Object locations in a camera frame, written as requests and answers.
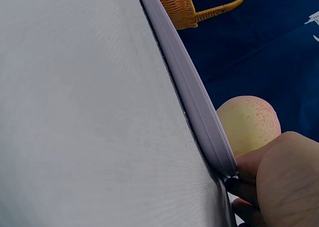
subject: apple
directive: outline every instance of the apple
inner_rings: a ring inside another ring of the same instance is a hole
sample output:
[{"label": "apple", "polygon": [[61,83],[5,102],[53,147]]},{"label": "apple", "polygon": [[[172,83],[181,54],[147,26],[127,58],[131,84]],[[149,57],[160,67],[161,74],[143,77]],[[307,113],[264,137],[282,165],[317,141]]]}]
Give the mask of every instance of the apple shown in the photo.
[{"label": "apple", "polygon": [[274,108],[255,96],[238,96],[217,110],[234,155],[256,150],[281,134]]}]

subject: finger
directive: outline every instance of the finger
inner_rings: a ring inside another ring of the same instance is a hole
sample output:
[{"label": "finger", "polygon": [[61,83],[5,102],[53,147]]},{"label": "finger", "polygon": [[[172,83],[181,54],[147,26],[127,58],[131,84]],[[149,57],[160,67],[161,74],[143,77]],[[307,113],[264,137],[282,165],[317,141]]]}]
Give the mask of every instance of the finger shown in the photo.
[{"label": "finger", "polygon": [[256,186],[236,178],[229,178],[225,182],[225,187],[229,193],[238,196],[259,209]]},{"label": "finger", "polygon": [[242,199],[236,199],[233,204],[233,210],[248,226],[266,227],[264,219],[259,210]]},{"label": "finger", "polygon": [[268,144],[245,155],[236,156],[239,178],[252,184],[255,183],[260,161],[270,147],[271,145]]}]

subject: white print pattern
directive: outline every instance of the white print pattern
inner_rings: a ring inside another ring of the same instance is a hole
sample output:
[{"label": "white print pattern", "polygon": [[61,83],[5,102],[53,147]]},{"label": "white print pattern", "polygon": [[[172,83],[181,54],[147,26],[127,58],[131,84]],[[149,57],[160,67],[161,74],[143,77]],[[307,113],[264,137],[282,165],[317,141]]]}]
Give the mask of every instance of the white print pattern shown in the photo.
[{"label": "white print pattern", "polygon": [[[313,22],[313,21],[315,21],[319,25],[319,11],[310,15],[309,21],[305,22],[305,25],[307,25],[308,23]],[[316,37],[315,35],[313,35],[313,36],[314,36],[314,39],[319,42],[319,38]]]},{"label": "white print pattern", "polygon": [[313,21],[315,21],[319,25],[319,11],[309,16],[309,21],[305,22],[305,24],[308,24]]}]

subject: blue tablecloth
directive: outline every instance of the blue tablecloth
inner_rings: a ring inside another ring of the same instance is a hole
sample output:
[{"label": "blue tablecloth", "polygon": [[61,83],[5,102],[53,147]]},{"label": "blue tablecloth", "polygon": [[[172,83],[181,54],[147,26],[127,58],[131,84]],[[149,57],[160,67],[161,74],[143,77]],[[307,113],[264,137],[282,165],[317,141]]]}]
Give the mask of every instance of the blue tablecloth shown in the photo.
[{"label": "blue tablecloth", "polygon": [[[197,11],[231,1],[193,0]],[[319,141],[319,0],[245,0],[178,33],[216,109],[259,96],[283,132]]]}]

